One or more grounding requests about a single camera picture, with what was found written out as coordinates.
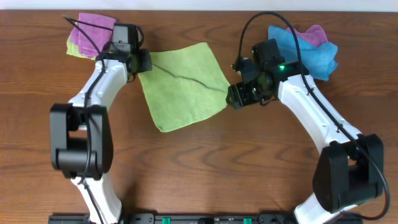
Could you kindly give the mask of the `green microfibre cloth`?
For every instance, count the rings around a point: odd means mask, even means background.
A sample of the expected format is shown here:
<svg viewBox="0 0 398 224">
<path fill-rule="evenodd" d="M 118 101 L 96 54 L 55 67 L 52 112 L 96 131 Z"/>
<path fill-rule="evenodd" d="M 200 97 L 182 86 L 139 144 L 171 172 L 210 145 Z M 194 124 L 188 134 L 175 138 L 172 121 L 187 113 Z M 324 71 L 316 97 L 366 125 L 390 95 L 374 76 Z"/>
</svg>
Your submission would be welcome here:
<svg viewBox="0 0 398 224">
<path fill-rule="evenodd" d="M 184 128 L 226 108 L 229 82 L 206 42 L 150 57 L 152 70 L 139 80 L 159 131 Z"/>
</svg>

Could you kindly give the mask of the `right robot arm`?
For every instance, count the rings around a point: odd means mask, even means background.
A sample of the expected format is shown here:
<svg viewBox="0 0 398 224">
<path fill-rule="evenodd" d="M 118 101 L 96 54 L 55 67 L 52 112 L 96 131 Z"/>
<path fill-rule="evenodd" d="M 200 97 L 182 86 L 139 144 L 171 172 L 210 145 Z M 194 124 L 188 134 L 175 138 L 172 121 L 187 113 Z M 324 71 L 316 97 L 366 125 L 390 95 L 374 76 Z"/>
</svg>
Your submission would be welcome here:
<svg viewBox="0 0 398 224">
<path fill-rule="evenodd" d="M 363 135 L 320 93 L 300 59 L 287 62 L 275 39 L 252 47 L 253 58 L 238 56 L 232 68 L 242 81 L 228 88 L 236 109 L 279 100 L 303 125 L 320 153 L 313 193 L 294 209 L 297 223 L 333 223 L 342 216 L 364 220 L 351 208 L 387 194 L 384 147 L 375 135 Z"/>
</svg>

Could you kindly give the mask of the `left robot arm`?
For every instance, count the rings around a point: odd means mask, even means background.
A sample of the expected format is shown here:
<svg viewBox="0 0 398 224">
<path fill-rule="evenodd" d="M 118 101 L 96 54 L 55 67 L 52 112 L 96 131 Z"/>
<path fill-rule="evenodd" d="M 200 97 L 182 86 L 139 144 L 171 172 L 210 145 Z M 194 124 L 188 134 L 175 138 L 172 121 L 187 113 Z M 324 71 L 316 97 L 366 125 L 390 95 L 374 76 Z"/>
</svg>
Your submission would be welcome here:
<svg viewBox="0 0 398 224">
<path fill-rule="evenodd" d="M 152 69 L 147 49 L 106 52 L 87 83 L 68 103 L 50 109 L 51 163 L 80 191 L 89 214 L 56 218 L 59 223 L 119 223 L 122 203 L 109 170 L 113 139 L 108 111 L 119 90 Z"/>
</svg>

